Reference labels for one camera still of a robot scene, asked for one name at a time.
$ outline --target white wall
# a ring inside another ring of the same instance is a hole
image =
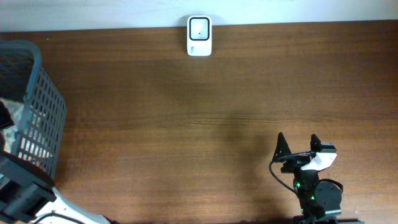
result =
[[[398,19],[398,0],[0,0],[0,32]]]

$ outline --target plastic basket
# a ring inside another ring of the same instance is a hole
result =
[[[10,153],[54,179],[67,107],[41,64],[33,43],[0,41],[0,98],[23,104]]]

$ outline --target wooden table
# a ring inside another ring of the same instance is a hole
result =
[[[268,171],[277,135],[335,143],[320,176],[344,184],[341,218],[398,220],[398,22],[1,34],[42,50],[66,99],[57,187],[121,223],[232,223],[300,214]],[[292,175],[277,175],[289,185]]]

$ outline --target gray basket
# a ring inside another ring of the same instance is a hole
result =
[[[0,98],[23,103],[10,153],[54,178],[67,107],[41,63],[33,43],[0,41]]]

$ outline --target perforated basket wall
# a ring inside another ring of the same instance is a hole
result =
[[[0,41],[0,98],[23,103],[11,153],[54,178],[67,107],[41,62],[33,43]]]

